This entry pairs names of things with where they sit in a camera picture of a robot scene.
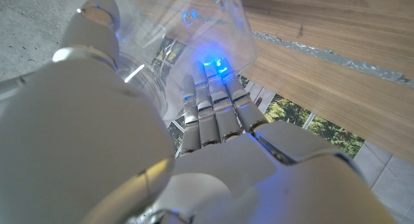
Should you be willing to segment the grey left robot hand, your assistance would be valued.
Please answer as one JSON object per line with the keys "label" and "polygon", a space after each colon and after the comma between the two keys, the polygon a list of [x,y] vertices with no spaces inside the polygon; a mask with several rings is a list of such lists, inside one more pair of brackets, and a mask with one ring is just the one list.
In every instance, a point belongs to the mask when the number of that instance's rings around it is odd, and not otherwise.
{"label": "grey left robot hand", "polygon": [[393,223],[354,161],[269,122],[241,0],[85,0],[1,113],[2,223]]}

